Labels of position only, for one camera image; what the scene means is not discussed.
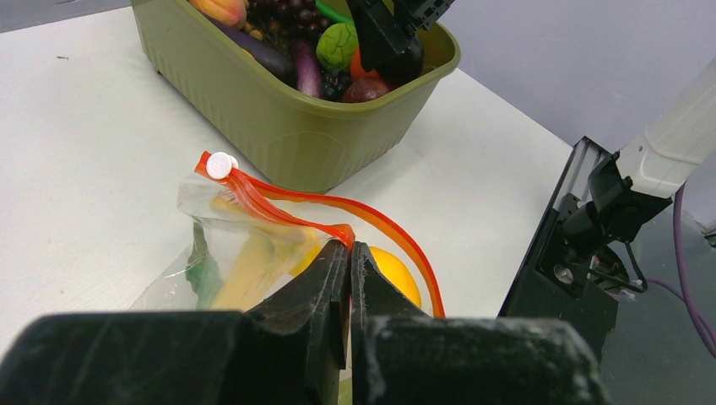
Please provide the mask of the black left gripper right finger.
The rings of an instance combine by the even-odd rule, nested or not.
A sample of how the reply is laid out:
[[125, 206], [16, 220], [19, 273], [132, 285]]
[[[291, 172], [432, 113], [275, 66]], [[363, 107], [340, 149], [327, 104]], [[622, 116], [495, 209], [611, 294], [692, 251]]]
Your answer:
[[597, 359], [566, 322], [428, 316], [354, 245], [356, 404], [609, 404]]

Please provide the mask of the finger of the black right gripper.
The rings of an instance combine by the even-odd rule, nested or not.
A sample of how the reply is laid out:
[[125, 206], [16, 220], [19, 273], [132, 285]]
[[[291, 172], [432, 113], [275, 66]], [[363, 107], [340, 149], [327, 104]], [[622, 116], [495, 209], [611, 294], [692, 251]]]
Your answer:
[[416, 31], [425, 22], [423, 1], [348, 1], [361, 53], [361, 67], [391, 84], [417, 78], [424, 60]]

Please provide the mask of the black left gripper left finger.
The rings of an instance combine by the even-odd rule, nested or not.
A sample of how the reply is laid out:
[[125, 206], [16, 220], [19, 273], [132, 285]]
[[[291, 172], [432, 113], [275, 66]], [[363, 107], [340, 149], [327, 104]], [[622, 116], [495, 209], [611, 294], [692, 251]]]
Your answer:
[[346, 365], [350, 250], [329, 242], [251, 310], [76, 313], [27, 326], [4, 404], [334, 404]]

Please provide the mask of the yellow toy banana bunch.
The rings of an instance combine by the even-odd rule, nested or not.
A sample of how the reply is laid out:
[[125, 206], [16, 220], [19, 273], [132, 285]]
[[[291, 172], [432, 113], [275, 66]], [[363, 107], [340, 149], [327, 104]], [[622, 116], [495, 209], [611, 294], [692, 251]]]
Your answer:
[[211, 310], [250, 310], [282, 278], [294, 278], [306, 270], [326, 241], [309, 227], [256, 218], [229, 192], [214, 197], [210, 207], [232, 217], [247, 234]]

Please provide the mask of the green toy chili pepper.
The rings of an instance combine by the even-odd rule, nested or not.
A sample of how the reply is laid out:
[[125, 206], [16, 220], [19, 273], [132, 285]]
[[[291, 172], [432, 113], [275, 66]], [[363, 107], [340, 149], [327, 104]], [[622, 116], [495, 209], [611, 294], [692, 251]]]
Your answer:
[[209, 309], [223, 286], [223, 280], [216, 260], [209, 253], [204, 228], [199, 222], [193, 223], [193, 246], [184, 275], [197, 296], [196, 309]]

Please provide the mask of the clear zip bag orange zipper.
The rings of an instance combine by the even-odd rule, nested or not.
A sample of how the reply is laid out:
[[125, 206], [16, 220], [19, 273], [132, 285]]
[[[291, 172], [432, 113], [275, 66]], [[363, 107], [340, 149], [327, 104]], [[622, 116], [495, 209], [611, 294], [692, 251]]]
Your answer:
[[180, 184], [190, 246], [133, 303], [136, 311], [246, 311], [297, 278], [331, 241], [369, 244], [380, 274], [413, 304], [420, 275], [436, 317], [445, 314], [431, 264], [400, 225], [346, 197], [273, 186], [223, 152], [204, 153]]

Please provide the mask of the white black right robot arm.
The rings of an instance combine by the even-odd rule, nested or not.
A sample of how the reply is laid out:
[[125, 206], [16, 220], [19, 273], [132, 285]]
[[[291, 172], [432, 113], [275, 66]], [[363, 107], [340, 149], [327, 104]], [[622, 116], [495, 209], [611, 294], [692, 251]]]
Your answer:
[[[600, 133], [635, 111], [642, 84], [674, 88], [679, 57], [714, 43], [715, 30], [688, 38], [687, 23], [715, 23], [715, 4], [685, 1], [350, 1], [362, 61], [385, 70], [444, 15], [481, 44], [481, 75], [550, 129]], [[715, 65], [702, 71], [643, 130], [628, 127], [620, 148], [589, 171], [590, 200], [572, 213], [558, 199], [535, 268], [577, 275], [611, 242], [630, 243], [666, 207], [679, 209], [687, 178], [715, 153]]]

